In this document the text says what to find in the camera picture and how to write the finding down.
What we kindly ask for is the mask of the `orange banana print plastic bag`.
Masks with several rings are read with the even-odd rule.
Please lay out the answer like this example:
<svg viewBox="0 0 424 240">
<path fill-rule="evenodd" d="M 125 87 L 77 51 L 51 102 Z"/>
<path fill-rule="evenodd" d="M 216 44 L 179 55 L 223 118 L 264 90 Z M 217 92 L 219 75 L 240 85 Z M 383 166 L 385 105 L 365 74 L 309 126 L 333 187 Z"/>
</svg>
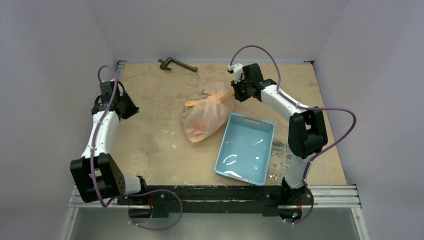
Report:
<svg viewBox="0 0 424 240">
<path fill-rule="evenodd" d="M 208 83 L 184 103 L 181 123 L 187 139 L 198 143 L 227 123 L 233 112 L 233 88 L 225 82 Z"/>
</svg>

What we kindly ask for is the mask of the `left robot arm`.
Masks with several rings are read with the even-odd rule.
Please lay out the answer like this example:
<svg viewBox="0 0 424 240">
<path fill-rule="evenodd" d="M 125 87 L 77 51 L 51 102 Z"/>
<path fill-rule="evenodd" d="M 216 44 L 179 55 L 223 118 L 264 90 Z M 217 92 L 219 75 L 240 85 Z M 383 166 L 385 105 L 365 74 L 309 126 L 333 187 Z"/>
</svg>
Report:
<svg viewBox="0 0 424 240">
<path fill-rule="evenodd" d="M 139 108 L 120 81 L 99 86 L 101 94 L 91 109 L 90 138 L 81 157 L 71 161 L 71 175 L 85 203 L 129 195 L 142 205 L 149 199 L 145 180 L 141 176 L 125 177 L 111 155 L 119 123 L 138 113 Z"/>
</svg>

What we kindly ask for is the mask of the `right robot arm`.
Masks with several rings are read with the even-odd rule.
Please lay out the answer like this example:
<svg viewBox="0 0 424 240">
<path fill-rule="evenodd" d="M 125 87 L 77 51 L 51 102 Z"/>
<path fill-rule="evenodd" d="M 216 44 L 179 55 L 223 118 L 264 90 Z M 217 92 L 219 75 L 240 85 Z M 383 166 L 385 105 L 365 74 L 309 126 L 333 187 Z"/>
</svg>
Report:
<svg viewBox="0 0 424 240">
<path fill-rule="evenodd" d="M 257 63 L 228 65 L 233 75 L 230 85 L 239 102 L 255 98 L 272 107 L 288 122 L 287 143 L 293 157 L 281 183 L 280 196 L 288 204 L 294 203 L 307 190 L 307 175 L 312 161 L 328 143 L 323 112 L 295 101 L 278 86 L 277 82 L 263 77 Z"/>
</svg>

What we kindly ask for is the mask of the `light blue plastic basket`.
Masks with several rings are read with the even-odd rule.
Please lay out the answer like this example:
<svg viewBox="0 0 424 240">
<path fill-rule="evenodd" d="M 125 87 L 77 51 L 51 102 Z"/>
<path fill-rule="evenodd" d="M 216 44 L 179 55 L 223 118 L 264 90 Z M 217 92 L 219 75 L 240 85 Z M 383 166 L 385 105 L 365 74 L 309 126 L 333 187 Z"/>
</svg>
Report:
<svg viewBox="0 0 424 240">
<path fill-rule="evenodd" d="M 263 186 L 270 163 L 275 124 L 233 112 L 217 155 L 216 174 Z"/>
</svg>

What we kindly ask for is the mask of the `clear plastic screw box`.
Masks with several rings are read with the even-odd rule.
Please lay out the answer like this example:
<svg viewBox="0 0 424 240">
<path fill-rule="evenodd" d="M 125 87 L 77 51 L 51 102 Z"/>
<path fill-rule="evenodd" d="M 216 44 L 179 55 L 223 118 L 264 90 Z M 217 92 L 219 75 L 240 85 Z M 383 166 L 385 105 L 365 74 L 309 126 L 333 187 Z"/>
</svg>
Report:
<svg viewBox="0 0 424 240">
<path fill-rule="evenodd" d="M 274 139 L 271 145 L 270 160 L 266 175 L 267 184 L 281 184 L 290 194 L 298 192 L 306 185 L 307 167 L 312 156 L 305 159 L 294 155 L 289 144 L 280 139 Z"/>
</svg>

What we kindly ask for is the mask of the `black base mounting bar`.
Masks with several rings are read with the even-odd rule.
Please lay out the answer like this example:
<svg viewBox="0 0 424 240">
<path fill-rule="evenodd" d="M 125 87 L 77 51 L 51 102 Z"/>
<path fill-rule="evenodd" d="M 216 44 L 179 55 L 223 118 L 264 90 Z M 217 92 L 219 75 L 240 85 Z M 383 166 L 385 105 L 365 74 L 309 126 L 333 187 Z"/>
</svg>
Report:
<svg viewBox="0 0 424 240">
<path fill-rule="evenodd" d="M 153 218 L 170 213 L 261 214 L 264 217 L 299 218 L 312 205 L 306 189 L 281 185 L 149 185 L 147 196 L 121 196 L 119 206 L 145 209 Z"/>
</svg>

